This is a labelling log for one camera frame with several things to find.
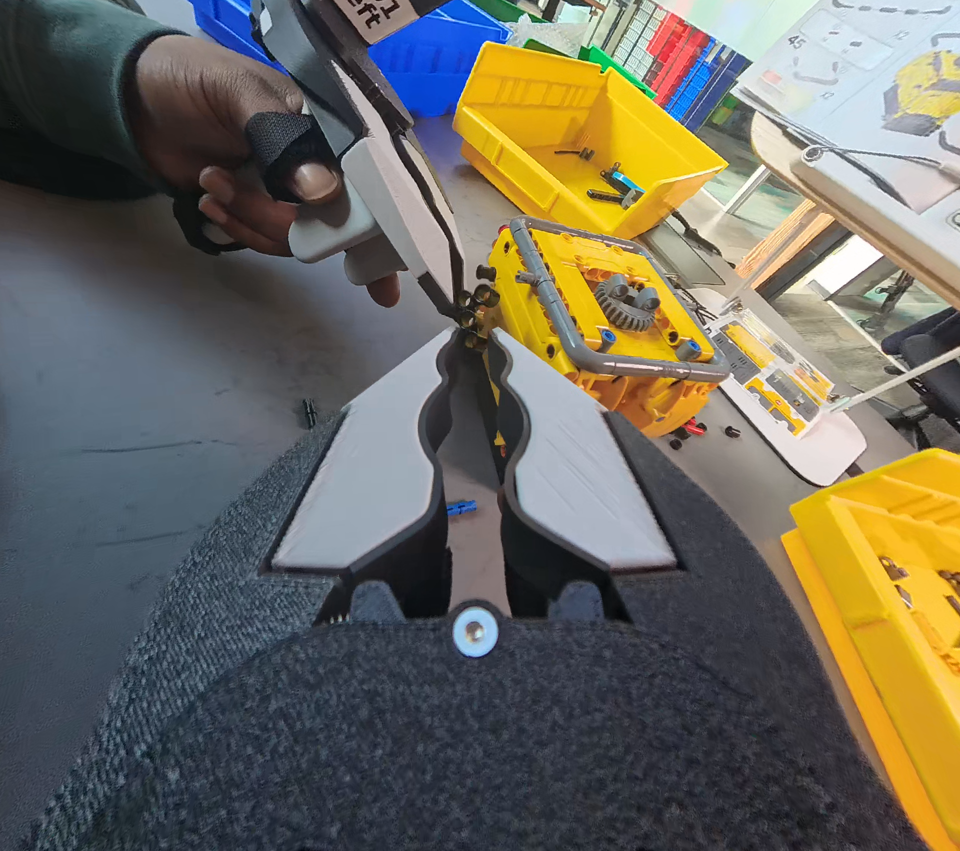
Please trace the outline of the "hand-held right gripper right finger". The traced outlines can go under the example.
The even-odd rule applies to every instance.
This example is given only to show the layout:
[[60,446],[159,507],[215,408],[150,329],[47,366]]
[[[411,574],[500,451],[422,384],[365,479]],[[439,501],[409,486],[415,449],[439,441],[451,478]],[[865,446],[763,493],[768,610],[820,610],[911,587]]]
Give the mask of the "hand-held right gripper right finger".
[[672,576],[679,558],[610,414],[504,329],[487,339],[503,440],[500,540],[510,613],[546,618],[570,585],[627,618],[620,581]]

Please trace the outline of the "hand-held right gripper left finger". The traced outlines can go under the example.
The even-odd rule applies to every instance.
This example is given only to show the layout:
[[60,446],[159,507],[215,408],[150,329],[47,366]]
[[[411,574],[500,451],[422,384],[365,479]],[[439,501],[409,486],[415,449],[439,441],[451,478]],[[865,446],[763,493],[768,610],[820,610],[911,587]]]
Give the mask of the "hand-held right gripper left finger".
[[460,334],[445,330],[342,410],[270,550],[274,574],[334,581],[321,615],[350,610],[361,584],[390,587],[407,618],[440,618],[452,556],[438,451],[450,434]]

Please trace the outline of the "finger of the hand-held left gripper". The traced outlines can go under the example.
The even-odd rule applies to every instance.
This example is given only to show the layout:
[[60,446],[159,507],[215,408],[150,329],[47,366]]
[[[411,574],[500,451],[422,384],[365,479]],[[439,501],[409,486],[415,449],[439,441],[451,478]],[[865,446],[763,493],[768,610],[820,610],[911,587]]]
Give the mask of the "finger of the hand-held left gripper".
[[433,293],[443,298],[451,290],[449,245],[401,160],[397,133],[341,65],[332,63],[332,73],[364,128],[342,155],[345,179],[419,286],[424,290],[420,280],[426,279]]
[[419,280],[419,283],[441,314],[452,318],[455,322],[463,322],[462,315],[468,309],[468,293],[464,283],[465,254],[449,197],[414,132],[410,130],[396,133],[395,138],[395,148],[400,160],[414,179],[421,197],[448,244],[450,291],[444,292],[443,297],[439,298],[433,293],[432,285],[426,279]]

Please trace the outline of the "black lego hub connector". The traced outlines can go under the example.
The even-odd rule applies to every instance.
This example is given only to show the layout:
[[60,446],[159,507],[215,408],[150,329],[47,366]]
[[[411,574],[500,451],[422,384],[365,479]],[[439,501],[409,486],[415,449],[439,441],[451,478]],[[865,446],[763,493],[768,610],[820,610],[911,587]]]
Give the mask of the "black lego hub connector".
[[454,322],[462,333],[463,346],[476,354],[487,348],[487,331],[493,313],[500,303],[497,289],[498,271],[491,264],[476,267],[478,283],[473,290],[461,290],[455,298]]

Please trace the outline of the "yellow lego robot model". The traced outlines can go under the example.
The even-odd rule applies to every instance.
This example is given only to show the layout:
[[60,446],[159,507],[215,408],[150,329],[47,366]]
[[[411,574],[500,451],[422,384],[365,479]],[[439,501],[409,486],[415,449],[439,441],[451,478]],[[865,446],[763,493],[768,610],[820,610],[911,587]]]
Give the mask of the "yellow lego robot model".
[[644,257],[568,233],[534,230],[514,241],[509,224],[494,240],[500,303],[488,313],[487,338],[504,330],[607,412],[622,414],[646,437],[669,437],[703,412],[720,384],[666,377],[593,375],[564,352],[536,291],[516,283],[521,271],[550,276],[592,351],[667,362],[706,364],[719,356],[706,318],[691,313]]

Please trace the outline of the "yellow storage bin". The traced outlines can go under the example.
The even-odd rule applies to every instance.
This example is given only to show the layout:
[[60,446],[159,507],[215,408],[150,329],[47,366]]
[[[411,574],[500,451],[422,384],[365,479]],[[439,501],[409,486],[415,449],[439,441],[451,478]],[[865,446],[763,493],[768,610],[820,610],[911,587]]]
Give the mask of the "yellow storage bin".
[[[454,114],[462,156],[522,213],[630,240],[680,209],[727,162],[609,69],[486,42]],[[594,149],[592,161],[556,156]],[[632,207],[594,202],[615,162],[646,190]]]
[[916,452],[791,507],[781,542],[907,817],[959,848],[959,675],[914,630],[879,555],[958,574],[959,457]]

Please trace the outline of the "person's left forearm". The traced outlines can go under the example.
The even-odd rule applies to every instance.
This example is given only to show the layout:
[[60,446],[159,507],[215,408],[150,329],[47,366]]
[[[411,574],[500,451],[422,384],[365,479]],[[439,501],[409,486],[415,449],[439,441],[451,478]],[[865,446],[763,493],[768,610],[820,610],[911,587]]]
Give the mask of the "person's left forearm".
[[168,192],[127,106],[141,54],[182,35],[136,0],[1,0],[2,182],[81,199]]

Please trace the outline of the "blue black lego piece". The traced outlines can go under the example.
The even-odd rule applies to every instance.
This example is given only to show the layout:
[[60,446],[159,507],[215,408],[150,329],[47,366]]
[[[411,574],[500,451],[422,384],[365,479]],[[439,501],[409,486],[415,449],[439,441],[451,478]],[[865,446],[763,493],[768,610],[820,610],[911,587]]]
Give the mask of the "blue black lego piece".
[[625,209],[633,207],[646,195],[646,189],[623,172],[619,161],[602,169],[600,176],[619,195],[618,203]]

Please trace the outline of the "lego instruction booklet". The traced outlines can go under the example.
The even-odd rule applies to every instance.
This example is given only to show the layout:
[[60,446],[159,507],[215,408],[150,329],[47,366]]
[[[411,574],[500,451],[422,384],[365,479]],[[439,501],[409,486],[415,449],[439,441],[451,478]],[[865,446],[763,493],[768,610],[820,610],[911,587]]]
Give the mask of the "lego instruction booklet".
[[834,401],[834,381],[747,308],[706,324],[729,364],[726,395],[778,438],[804,437]]

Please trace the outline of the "open lego step manual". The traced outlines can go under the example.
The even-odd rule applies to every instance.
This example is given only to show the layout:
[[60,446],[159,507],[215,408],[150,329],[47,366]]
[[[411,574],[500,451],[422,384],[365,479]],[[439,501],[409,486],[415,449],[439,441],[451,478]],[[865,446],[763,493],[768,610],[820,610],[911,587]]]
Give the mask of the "open lego step manual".
[[959,0],[818,0],[734,95],[922,214],[958,191]]

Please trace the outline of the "person's left hand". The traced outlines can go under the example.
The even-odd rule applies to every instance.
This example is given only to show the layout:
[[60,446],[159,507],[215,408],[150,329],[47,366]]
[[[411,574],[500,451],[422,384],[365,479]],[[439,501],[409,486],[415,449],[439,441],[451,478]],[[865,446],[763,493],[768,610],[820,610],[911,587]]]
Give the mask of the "person's left hand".
[[126,112],[150,170],[197,197],[212,235],[251,251],[291,258],[294,204],[270,197],[253,174],[245,130],[259,113],[300,115],[304,97],[288,77],[222,46],[185,35],[140,53]]

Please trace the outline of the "green storage bin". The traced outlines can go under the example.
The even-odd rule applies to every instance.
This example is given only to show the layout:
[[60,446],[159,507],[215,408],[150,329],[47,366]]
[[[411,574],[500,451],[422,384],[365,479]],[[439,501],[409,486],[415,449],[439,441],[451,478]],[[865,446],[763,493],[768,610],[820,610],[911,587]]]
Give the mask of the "green storage bin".
[[578,53],[578,59],[583,62],[598,65],[603,73],[608,70],[616,72],[619,76],[629,81],[631,85],[642,91],[647,98],[652,101],[656,100],[656,92],[645,84],[640,77],[637,77],[623,65],[618,64],[613,57],[595,44],[582,45]]
[[526,10],[509,0],[467,0],[472,5],[478,7],[486,14],[503,24],[516,24],[524,16],[529,17],[535,24],[550,24],[546,18],[540,17],[534,12]]

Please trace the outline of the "clear plastic bag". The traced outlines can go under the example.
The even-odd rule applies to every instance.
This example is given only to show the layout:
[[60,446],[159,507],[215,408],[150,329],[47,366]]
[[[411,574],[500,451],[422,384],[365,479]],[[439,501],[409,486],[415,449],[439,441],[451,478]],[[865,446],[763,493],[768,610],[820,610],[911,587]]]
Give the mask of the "clear plastic bag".
[[589,19],[549,21],[535,26],[534,40],[576,56],[589,42],[592,23]]

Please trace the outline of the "grey flat device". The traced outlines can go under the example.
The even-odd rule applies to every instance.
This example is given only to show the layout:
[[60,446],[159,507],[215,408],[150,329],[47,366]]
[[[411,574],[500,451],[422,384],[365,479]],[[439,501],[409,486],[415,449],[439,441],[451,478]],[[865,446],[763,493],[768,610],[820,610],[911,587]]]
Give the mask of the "grey flat device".
[[633,240],[658,262],[676,288],[692,291],[726,287],[725,272],[716,269],[719,264],[726,265],[719,250],[678,211]]

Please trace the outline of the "stack of coloured plastic crates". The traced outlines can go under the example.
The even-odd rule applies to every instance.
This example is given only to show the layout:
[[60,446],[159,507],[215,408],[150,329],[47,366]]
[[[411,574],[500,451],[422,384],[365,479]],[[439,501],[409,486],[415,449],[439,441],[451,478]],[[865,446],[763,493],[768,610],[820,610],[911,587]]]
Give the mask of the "stack of coloured plastic crates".
[[592,47],[689,130],[734,127],[747,57],[655,0],[601,2]]

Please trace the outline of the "heap of grey blue parts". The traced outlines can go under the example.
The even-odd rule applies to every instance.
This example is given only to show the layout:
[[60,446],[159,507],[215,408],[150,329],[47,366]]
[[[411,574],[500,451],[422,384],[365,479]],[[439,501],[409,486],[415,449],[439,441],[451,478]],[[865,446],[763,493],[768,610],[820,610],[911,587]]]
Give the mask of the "heap of grey blue parts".
[[880,554],[878,562],[892,582],[918,637],[954,677],[959,676],[958,573],[929,563]]

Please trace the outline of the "black office chair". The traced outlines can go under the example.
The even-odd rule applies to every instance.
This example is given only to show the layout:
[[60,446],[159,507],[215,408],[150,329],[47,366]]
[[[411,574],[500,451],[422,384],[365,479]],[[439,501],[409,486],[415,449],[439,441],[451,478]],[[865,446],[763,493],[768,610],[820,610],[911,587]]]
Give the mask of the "black office chair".
[[[959,346],[959,312],[947,307],[895,331],[880,342],[881,352],[914,370]],[[958,357],[932,368],[909,384],[928,414],[959,432]]]

